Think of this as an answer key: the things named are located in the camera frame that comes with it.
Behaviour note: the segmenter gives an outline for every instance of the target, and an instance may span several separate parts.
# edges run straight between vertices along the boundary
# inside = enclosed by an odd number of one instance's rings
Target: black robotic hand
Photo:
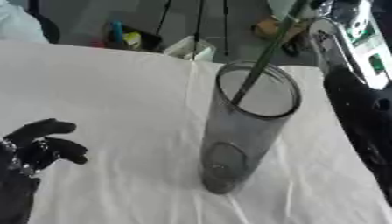
[[[25,125],[0,142],[0,223],[25,224],[39,186],[34,175],[58,159],[85,164],[87,149],[51,134],[69,134],[76,125],[47,119]]]

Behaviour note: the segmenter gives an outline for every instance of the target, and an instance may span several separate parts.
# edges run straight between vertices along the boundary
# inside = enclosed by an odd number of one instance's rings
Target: robotic hand
[[[392,206],[392,56],[372,2],[314,0],[309,35],[336,115]]]
[[[0,142],[0,223],[27,223],[40,181],[35,174],[58,159],[79,165],[88,161],[84,146],[49,137],[75,129],[74,123],[47,119],[27,124]]]

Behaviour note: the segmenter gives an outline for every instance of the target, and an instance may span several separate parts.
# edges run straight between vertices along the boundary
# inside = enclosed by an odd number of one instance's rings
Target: gray floor
[[[13,0],[22,3],[26,0]],[[126,25],[154,32],[166,0],[41,0],[42,14],[61,29],[61,44],[90,46],[102,36],[103,25],[110,20],[122,20]],[[195,32],[198,0],[172,0],[161,36],[170,46]],[[269,15],[264,0],[228,0],[229,56],[223,55],[223,0],[206,0],[202,38],[218,47],[216,62],[255,60],[265,41],[255,37],[250,26]],[[309,53],[298,59],[278,52],[273,59],[278,65],[312,65]]]

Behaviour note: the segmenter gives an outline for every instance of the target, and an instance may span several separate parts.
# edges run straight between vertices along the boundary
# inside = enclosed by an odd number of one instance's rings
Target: table
[[[45,171],[32,224],[390,223],[370,171],[334,116],[321,73],[287,66],[304,103],[239,192],[198,179],[200,141],[220,65],[73,46],[0,42],[0,134],[48,117],[90,162]]]

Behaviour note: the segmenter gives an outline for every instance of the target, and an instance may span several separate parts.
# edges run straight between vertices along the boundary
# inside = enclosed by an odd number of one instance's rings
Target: cup rim
[[[272,73],[277,73],[279,74],[279,76],[281,76],[283,78],[283,80],[288,81],[289,85],[292,88],[292,95],[294,97],[294,102],[293,105],[291,107],[291,109],[289,109],[288,111],[282,113],[282,114],[278,114],[278,115],[260,115],[257,113],[253,113],[253,112],[249,112],[245,109],[243,109],[240,106],[234,105],[230,99],[228,99],[228,97],[226,96],[225,92],[223,91],[223,88],[221,86],[221,77],[223,75],[226,74],[226,71],[230,68],[230,67],[234,67],[234,66],[238,66],[240,63],[244,64],[244,63],[250,63],[250,64],[255,64],[254,61],[236,61],[236,62],[232,62],[232,63],[228,63],[226,65],[224,65],[223,67],[220,68],[220,70],[218,71],[218,74],[216,76],[215,79],[215,85],[216,85],[216,89],[218,90],[218,93],[220,96],[222,96],[222,99],[224,100],[224,102],[229,106],[234,108],[235,110],[245,114],[246,116],[251,116],[257,119],[278,119],[278,118],[284,118],[286,116],[290,116],[292,114],[294,114],[299,107],[301,106],[302,103],[302,94],[301,94],[301,90],[298,86],[298,84],[294,81],[293,78],[291,78],[291,76],[289,76],[284,70],[280,69],[277,66],[274,66],[272,64],[268,64],[266,71],[264,71],[266,74],[271,75]]]

